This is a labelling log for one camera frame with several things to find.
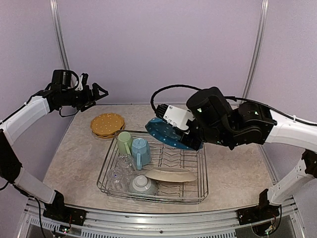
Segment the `blue plate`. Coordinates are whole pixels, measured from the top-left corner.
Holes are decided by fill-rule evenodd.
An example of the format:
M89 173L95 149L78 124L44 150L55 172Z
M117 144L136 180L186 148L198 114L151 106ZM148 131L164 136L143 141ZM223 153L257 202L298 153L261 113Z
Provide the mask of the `blue plate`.
M160 118L153 118L152 120L150 120L146 124L145 129L155 139L169 146L182 150L193 150L186 145L180 143L179 140L181 139L181 136L175 133L172 125L164 122Z

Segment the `countertop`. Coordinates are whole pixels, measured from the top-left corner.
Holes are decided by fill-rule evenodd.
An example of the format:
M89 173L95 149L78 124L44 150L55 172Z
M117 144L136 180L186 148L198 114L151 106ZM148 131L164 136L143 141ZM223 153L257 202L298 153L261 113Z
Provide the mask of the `countertop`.
M271 186L262 155L255 144L230 151L205 144L209 195L199 205L161 204L107 196L97 180L111 139L92 135L90 122L103 113L124 117L126 129L145 131L155 117L150 105L94 106L78 113L69 126L47 171L44 183L61 192L65 203L124 212L182 213L213 211L258 203L259 193Z

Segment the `purple backdrop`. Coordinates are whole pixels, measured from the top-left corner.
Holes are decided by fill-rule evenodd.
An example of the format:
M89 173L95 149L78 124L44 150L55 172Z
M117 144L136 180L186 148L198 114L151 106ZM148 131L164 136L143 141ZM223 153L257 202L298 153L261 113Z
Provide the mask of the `purple backdrop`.
M48 0L2 0L0 21L0 118L4 119L30 95L44 89L61 63ZM23 167L37 178L44 178L69 122L52 113L14 144ZM11 186L0 192L1 238L13 237L26 200Z
M263 46L250 98L288 114L317 121L317 2L270 1ZM285 145L266 145L281 179L304 151ZM305 185L294 198L308 237L317 234L317 181Z
M242 95L261 1L59 1L69 62L109 90L102 103L148 103L175 83ZM185 102L173 89L157 102Z

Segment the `yellow plate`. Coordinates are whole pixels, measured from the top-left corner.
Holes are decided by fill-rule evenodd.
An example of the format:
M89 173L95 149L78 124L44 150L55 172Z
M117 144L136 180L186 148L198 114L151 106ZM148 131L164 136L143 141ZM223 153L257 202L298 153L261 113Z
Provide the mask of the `yellow plate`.
M90 128L96 135L109 136L120 130L123 125L124 119L122 116L115 113L107 113L95 117L90 123Z
M125 124L120 128L120 130L123 130L124 128L125 128ZM101 138L101 139L110 139L110 138L114 138L115 133L112 135L108 135L108 136L100 136L97 134L94 134L94 135L98 138Z

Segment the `blue cup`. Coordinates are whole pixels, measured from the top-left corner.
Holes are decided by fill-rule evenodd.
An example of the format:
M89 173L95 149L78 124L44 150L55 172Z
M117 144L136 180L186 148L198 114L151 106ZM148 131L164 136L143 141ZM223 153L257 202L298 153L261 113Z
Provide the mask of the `blue cup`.
M134 139L131 151L137 170L141 170L142 166L147 165L151 161L150 145L147 140L143 138Z

